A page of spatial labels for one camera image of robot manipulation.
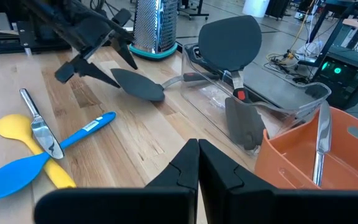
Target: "knife blade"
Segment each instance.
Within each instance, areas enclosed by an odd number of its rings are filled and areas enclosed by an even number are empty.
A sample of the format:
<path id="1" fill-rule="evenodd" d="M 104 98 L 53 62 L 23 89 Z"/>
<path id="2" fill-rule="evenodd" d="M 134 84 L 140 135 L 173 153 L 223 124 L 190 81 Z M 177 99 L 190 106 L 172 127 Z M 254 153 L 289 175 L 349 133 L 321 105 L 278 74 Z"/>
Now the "knife blade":
<path id="1" fill-rule="evenodd" d="M 36 138 L 38 143 L 41 145 L 44 151 L 47 152 L 51 157 L 55 159 L 63 158 L 64 157 L 63 150 L 61 149 L 53 133 L 50 131 L 47 123 L 38 112 L 38 109 L 35 103 L 33 102 L 29 92 L 25 88 L 22 88 L 20 89 L 20 94 L 22 95 L 23 100 L 29 107 L 34 117 L 34 120 L 31 123 L 31 128 L 34 137 Z"/>

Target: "clear plastic container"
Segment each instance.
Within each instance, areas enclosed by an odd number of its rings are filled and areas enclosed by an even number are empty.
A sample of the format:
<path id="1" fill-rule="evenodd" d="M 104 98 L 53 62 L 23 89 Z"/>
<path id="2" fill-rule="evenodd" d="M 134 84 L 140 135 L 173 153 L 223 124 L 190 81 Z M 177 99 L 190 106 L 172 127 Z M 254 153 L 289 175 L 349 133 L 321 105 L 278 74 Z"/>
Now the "clear plastic container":
<path id="1" fill-rule="evenodd" d="M 235 143 L 238 142 L 238 140 L 234 141 L 234 137 L 227 126 L 228 118 L 226 117 L 227 108 L 225 102 L 227 98 L 233 98 L 236 103 L 241 106 L 256 108 L 266 127 L 268 136 L 273 138 L 305 121 L 311 120 L 321 102 L 331 94 L 331 90 L 322 83 L 296 85 L 282 80 L 273 74 L 271 74 L 271 77 L 253 78 L 255 74 L 246 74 L 242 71 L 240 73 L 243 73 L 244 87 L 250 93 L 256 93 L 256 95 L 271 102 L 258 101 L 246 104 L 233 96 L 231 77 L 227 76 L 224 72 L 211 70 L 203 59 L 195 53 L 196 49 L 197 44 L 187 44 L 183 46 L 181 72 L 182 74 L 198 73 L 203 79 L 197 82 L 182 81 L 181 94 Z M 210 76 L 206 75 L 211 72 L 216 74 L 220 73 L 221 77 L 212 80 Z M 260 87 L 263 85 L 261 82 L 264 78 L 278 78 L 284 83 L 280 84 L 277 82 L 276 88 L 270 86 L 269 88 L 265 87 L 262 89 Z M 266 90 L 269 91 L 270 98 L 265 97 L 269 94 L 263 92 Z M 259 147 L 255 147 L 253 150 L 248 150 L 247 153 L 255 155 L 258 148 Z"/>

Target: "green light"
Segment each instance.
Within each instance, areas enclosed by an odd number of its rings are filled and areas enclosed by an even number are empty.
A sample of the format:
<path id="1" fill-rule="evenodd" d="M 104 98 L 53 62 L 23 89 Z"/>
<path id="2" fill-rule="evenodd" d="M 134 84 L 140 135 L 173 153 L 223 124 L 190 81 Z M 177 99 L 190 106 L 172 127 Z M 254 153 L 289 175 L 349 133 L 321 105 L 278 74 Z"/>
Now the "green light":
<path id="1" fill-rule="evenodd" d="M 324 63 L 322 70 L 326 69 L 328 62 Z"/>

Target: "metal grater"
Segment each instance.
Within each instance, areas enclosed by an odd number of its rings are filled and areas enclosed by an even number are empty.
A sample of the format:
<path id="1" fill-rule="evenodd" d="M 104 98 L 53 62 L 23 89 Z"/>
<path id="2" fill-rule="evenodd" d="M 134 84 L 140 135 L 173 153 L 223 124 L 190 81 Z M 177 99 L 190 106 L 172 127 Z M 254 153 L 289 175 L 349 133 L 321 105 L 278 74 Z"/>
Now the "metal grater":
<path id="1" fill-rule="evenodd" d="M 177 0 L 138 0 L 134 36 L 130 49 L 141 57 L 160 59 L 174 53 L 176 44 Z"/>

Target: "label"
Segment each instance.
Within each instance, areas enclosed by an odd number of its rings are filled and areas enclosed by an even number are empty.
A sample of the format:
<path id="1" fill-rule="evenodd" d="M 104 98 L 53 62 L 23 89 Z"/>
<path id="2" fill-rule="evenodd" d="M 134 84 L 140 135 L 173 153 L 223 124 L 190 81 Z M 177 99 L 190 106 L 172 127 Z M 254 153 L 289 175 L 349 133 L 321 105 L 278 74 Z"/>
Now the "label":
<path id="1" fill-rule="evenodd" d="M 97 121 L 92 121 L 92 122 L 90 122 L 89 124 L 87 124 L 84 128 L 82 128 L 82 129 L 84 129 L 85 131 L 90 131 L 92 128 L 94 128 L 96 125 L 98 125 L 99 124 L 99 122 L 97 122 Z"/>

